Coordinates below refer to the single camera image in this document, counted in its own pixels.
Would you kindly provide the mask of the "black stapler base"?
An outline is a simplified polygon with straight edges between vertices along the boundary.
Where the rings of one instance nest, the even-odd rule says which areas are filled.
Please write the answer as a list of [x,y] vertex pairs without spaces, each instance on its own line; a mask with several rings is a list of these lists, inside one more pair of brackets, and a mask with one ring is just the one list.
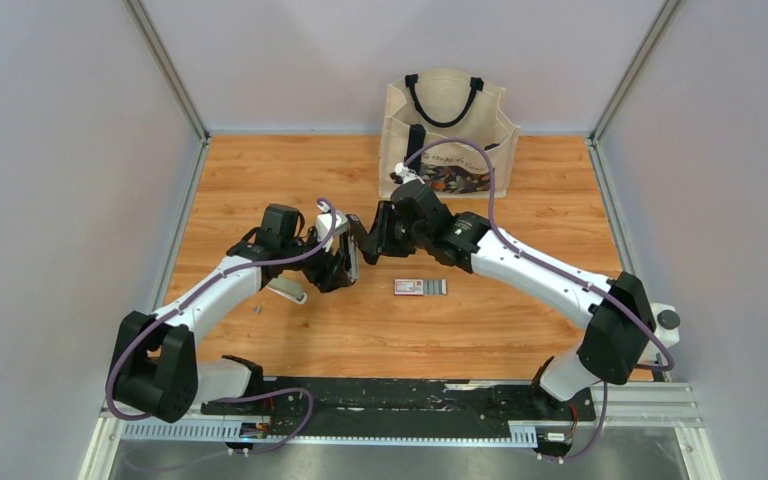
[[366,229],[355,214],[340,214],[340,247],[344,255],[343,270],[348,283],[353,285],[360,277],[361,262],[375,266],[381,256],[381,227],[375,222]]

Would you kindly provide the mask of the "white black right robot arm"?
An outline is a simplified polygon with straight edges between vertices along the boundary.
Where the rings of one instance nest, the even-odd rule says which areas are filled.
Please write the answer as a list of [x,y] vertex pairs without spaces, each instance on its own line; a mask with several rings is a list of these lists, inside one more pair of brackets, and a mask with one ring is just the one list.
[[550,257],[481,214],[451,212],[419,180],[379,202],[360,250],[369,264],[424,251],[441,265],[535,297],[581,327],[580,343],[550,358],[530,392],[532,409],[546,419],[558,417],[575,394],[595,383],[626,384],[655,336],[656,314],[635,275],[623,271],[610,278]]

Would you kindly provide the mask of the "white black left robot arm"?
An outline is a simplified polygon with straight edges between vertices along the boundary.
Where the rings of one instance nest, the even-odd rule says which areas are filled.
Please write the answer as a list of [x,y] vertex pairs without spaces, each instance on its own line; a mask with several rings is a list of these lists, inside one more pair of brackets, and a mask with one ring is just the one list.
[[257,366],[225,355],[199,363],[197,349],[240,303],[268,289],[296,304],[308,294],[287,271],[304,275],[321,293],[353,285],[357,253],[346,214],[320,198],[312,225],[290,206],[271,204],[261,223],[232,245],[205,278],[150,313],[121,321],[105,384],[108,410],[125,421],[180,420],[192,405],[227,399],[239,413],[254,414],[266,389]]

